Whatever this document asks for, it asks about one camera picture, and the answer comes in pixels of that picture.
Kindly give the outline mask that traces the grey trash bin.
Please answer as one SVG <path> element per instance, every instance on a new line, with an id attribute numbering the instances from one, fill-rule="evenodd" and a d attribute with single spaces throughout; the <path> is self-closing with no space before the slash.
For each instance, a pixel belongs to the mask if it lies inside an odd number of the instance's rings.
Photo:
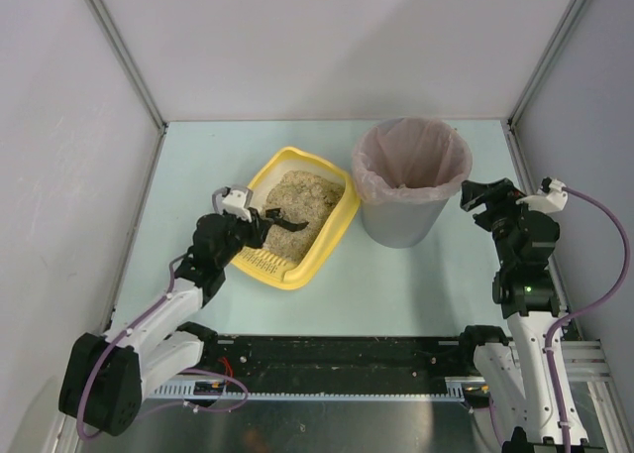
<path id="1" fill-rule="evenodd" d="M 369 205 L 361 200 L 362 222 L 367 233 L 383 246 L 413 247 L 427 236 L 449 199 L 420 205 Z"/>

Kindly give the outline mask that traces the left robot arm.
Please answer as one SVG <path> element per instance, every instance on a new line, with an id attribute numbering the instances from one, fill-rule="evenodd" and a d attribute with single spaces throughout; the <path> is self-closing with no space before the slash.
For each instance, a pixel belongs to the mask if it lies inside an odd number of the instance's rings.
<path id="1" fill-rule="evenodd" d="M 86 432 L 117 436 L 136 419 L 142 403 L 166 381 L 210 356 L 215 332 L 189 321 L 224 283 L 225 269 L 245 248 L 259 249 L 273 226 L 292 231 L 278 208 L 248 216 L 223 212 L 202 216 L 192 243 L 173 260 L 164 293 L 137 318 L 102 334 L 85 333 L 73 344 L 57 408 Z"/>

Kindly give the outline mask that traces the black slotted litter scoop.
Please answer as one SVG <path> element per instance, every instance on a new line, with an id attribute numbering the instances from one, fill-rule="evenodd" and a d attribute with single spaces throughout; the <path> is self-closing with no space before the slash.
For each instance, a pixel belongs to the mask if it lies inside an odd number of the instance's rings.
<path id="1" fill-rule="evenodd" d="M 283 216 L 282 209 L 281 209 L 281 213 L 282 213 L 283 220 L 279 223 L 279 227 L 282 228 L 283 230 L 286 230 L 286 231 L 289 231 L 289 232 L 298 232 L 298 231 L 304 230 L 308 226 L 308 222 L 307 221 L 292 222 L 292 221 L 286 219 Z"/>

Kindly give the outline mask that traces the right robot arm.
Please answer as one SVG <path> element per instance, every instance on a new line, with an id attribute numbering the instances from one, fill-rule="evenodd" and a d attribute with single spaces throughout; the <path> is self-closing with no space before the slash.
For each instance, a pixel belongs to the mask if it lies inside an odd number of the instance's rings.
<path id="1" fill-rule="evenodd" d="M 563 309 L 549 259 L 560 238 L 552 215 L 568 201 L 562 182 L 546 178 L 526 195 L 507 178 L 462 183 L 461 207 L 483 212 L 499 261 L 492 299 L 504 328 L 472 325 L 461 344 L 488 386 L 491 420 L 504 452 L 590 452 L 563 356 Z"/>

